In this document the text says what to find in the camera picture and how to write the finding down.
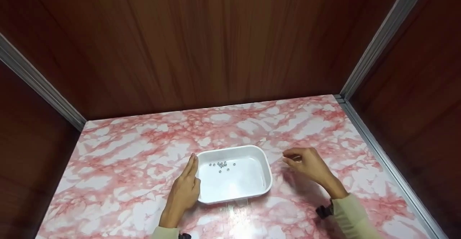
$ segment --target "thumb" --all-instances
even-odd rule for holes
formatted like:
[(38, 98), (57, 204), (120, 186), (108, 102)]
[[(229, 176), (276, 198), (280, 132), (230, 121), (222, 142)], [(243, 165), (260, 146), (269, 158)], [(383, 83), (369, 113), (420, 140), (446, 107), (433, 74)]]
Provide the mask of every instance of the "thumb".
[(289, 159), (289, 158), (284, 158), (283, 162), (288, 164), (288, 166), (290, 166), (291, 168), (293, 168), (293, 169), (295, 169), (297, 171), (299, 170), (299, 163), (295, 162), (294, 160)]
[(194, 187), (192, 188), (192, 191), (197, 193), (197, 195), (200, 194), (200, 183), (201, 180), (199, 178), (194, 180)]

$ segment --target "hand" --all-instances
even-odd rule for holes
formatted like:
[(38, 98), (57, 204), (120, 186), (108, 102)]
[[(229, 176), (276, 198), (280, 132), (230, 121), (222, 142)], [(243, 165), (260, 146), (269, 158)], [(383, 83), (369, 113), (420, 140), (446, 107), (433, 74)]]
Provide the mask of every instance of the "hand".
[[(301, 162), (296, 162), (290, 158), (300, 156)], [(342, 183), (331, 173), (330, 169), (318, 155), (314, 148), (291, 148), (283, 152), (283, 161), (293, 170), (296, 170), (307, 178), (317, 182), (326, 189), (332, 199), (345, 198), (348, 196), (347, 190)]]
[(197, 156), (192, 154), (183, 173), (171, 187), (158, 226), (169, 229), (178, 227), (184, 212), (197, 202), (200, 195), (200, 179), (196, 178), (198, 165)]

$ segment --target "white plastic tray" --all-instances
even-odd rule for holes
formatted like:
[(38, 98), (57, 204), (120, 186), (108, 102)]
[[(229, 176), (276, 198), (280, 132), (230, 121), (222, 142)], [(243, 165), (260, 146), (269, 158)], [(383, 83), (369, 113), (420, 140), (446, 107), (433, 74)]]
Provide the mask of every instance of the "white plastic tray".
[[(272, 187), (269, 162), (263, 150), (257, 146), (205, 151), (197, 154), (197, 157), (199, 168), (196, 177), (201, 180), (199, 201), (202, 203), (260, 196)], [(224, 162), (227, 166), (218, 165)]]

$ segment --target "finger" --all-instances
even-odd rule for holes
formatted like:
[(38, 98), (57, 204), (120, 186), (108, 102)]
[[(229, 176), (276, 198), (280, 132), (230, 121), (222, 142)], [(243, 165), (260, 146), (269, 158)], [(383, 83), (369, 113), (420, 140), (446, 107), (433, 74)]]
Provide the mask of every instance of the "finger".
[(197, 158), (197, 156), (194, 156), (194, 163), (192, 164), (192, 168), (187, 175), (189, 177), (195, 177), (198, 168), (199, 168), (199, 159)]
[(298, 170), (299, 169), (299, 163), (295, 162), (294, 160), (292, 159), (289, 159), (289, 158), (283, 158), (283, 162), (288, 164), (288, 166), (290, 166), (291, 168), (295, 169), (295, 170)]
[(189, 174), (189, 172), (192, 169), (192, 165), (194, 165), (194, 161), (196, 159), (195, 154), (192, 154), (191, 157), (189, 158), (189, 161), (187, 162), (186, 168), (184, 168), (183, 173), (181, 173), (181, 177), (185, 177)]
[(304, 150), (306, 150), (305, 148), (291, 148), (291, 149), (288, 149), (288, 150), (285, 150), (282, 152), (282, 154), (285, 156), (285, 157), (292, 157), (292, 156), (295, 156), (295, 155), (303, 155), (303, 152)]
[(194, 187), (192, 188), (192, 191), (197, 192), (197, 194), (200, 194), (200, 184), (201, 180), (199, 178), (196, 178), (194, 180)]

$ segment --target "wrist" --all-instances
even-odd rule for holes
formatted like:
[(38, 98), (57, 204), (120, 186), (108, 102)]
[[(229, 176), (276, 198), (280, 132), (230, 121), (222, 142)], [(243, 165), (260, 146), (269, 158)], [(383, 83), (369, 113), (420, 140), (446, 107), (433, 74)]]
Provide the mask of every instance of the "wrist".
[(328, 192), (331, 199), (341, 199), (349, 195), (344, 185), (333, 174), (321, 186)]
[(179, 221), (183, 218), (184, 211), (180, 208), (174, 207), (167, 204), (165, 209), (160, 216), (160, 222), (158, 226), (164, 227), (166, 229), (174, 229), (179, 225)]

